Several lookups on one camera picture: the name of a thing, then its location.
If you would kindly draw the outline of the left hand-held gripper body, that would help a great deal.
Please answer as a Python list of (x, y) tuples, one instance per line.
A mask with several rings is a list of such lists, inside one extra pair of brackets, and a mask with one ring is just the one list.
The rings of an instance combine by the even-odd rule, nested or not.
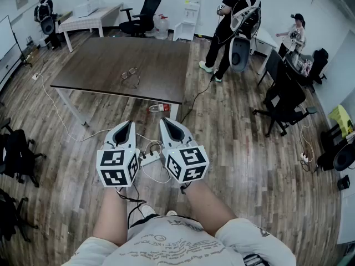
[(114, 147), (105, 143), (97, 151), (96, 170), (104, 187), (131, 187), (140, 168), (135, 145)]

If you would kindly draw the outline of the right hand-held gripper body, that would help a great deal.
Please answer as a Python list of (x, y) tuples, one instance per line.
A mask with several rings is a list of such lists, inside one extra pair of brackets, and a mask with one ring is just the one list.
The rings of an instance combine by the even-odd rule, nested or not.
[(203, 146), (177, 145), (163, 148), (164, 167), (178, 183), (201, 180), (209, 168), (209, 159)]

